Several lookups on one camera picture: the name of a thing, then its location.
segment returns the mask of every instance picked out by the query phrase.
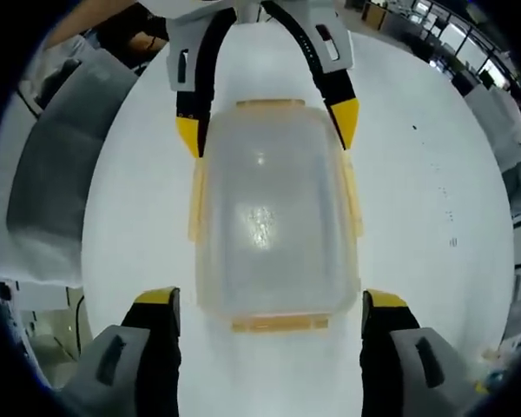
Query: white table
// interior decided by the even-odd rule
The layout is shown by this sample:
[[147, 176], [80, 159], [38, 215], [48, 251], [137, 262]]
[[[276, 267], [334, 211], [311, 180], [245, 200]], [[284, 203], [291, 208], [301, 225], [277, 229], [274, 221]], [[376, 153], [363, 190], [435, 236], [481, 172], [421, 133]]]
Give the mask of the white table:
[[[402, 296], [422, 326], [474, 360], [499, 343], [511, 298], [511, 218], [494, 156], [445, 77], [378, 40], [352, 40], [362, 285]], [[92, 333], [119, 323], [142, 291], [176, 285], [182, 416], [359, 415], [359, 302], [327, 331], [292, 335], [231, 334], [196, 306], [194, 160], [175, 130], [167, 54], [129, 93], [96, 165], [82, 243]], [[287, 32], [272, 22], [234, 26], [213, 111], [268, 97], [324, 107]]]

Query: clear plastic lid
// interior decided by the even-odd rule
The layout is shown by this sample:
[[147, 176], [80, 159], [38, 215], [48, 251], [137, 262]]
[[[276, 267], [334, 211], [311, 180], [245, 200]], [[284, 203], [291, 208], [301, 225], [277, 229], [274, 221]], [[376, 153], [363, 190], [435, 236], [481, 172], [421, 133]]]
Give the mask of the clear plastic lid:
[[207, 311], [235, 319], [351, 305], [355, 238], [327, 114], [282, 103], [217, 114], [202, 163], [197, 282]]

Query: gray fabric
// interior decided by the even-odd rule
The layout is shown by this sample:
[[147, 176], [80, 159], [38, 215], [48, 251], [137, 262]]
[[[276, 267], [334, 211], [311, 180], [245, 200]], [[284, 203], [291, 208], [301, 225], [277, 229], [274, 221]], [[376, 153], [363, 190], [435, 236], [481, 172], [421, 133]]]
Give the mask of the gray fabric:
[[63, 266], [54, 268], [50, 279], [56, 281], [62, 280], [58, 275], [78, 276], [74, 268], [96, 161], [137, 79], [108, 52], [98, 52], [68, 78], [31, 130], [10, 193], [9, 231], [40, 275], [49, 263]]

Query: black cable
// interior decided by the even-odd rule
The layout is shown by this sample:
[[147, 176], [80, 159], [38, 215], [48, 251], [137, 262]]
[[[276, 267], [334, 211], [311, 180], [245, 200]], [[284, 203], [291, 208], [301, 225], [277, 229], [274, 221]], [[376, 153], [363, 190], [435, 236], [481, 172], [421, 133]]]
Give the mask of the black cable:
[[68, 352], [68, 349], [65, 348], [65, 346], [59, 341], [59, 339], [57, 337], [54, 336], [54, 340], [56, 341], [56, 343], [58, 344], [58, 346], [60, 347], [60, 349], [73, 361], [73, 362], [77, 362], [76, 358], [73, 357], [73, 354], [71, 354], [70, 352]]
[[27, 107], [27, 109], [29, 110], [29, 112], [36, 118], [38, 119], [40, 117], [40, 115], [38, 113], [35, 112], [35, 110], [29, 106], [29, 103], [27, 103], [27, 99], [25, 98], [25, 96], [22, 94], [21, 90], [19, 88], [16, 89], [16, 93], [17, 93], [17, 96], [19, 98], [21, 98], [23, 100], [23, 103], [25, 104], [25, 107]]
[[85, 300], [85, 295], [81, 296], [81, 299], [77, 302], [76, 307], [76, 343], [77, 343], [77, 353], [81, 356], [81, 336], [79, 335], [79, 308], [81, 307], [81, 303]]
[[155, 41], [156, 41], [156, 36], [153, 36], [153, 40], [152, 42], [150, 43], [150, 45], [147, 47], [147, 52], [149, 52], [151, 50], [151, 48], [153, 47], [153, 45], [155, 44]]

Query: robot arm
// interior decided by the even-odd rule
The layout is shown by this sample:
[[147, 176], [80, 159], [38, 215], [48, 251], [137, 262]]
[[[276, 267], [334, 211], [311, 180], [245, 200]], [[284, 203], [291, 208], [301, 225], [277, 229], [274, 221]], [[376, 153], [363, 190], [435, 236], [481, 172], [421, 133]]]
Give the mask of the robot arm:
[[458, 352], [397, 295], [363, 294], [363, 416], [465, 415], [481, 398]]
[[[349, 33], [333, 8], [311, 7], [308, 0], [247, 3], [260, 4], [297, 41], [341, 144], [349, 149], [359, 103], [347, 74], [353, 65]], [[173, 7], [162, 0], [146, 0], [144, 4], [164, 16], [169, 16], [168, 9]], [[234, 6], [231, 0], [208, 2], [186, 15], [167, 19], [168, 75], [172, 90], [177, 92], [177, 127], [195, 158], [203, 154], [214, 99], [216, 58], [224, 36], [237, 20]], [[326, 43], [333, 44], [335, 54], [330, 53]]]
[[106, 328], [84, 349], [76, 375], [60, 392], [73, 415], [178, 415], [179, 293], [143, 293], [121, 326]]

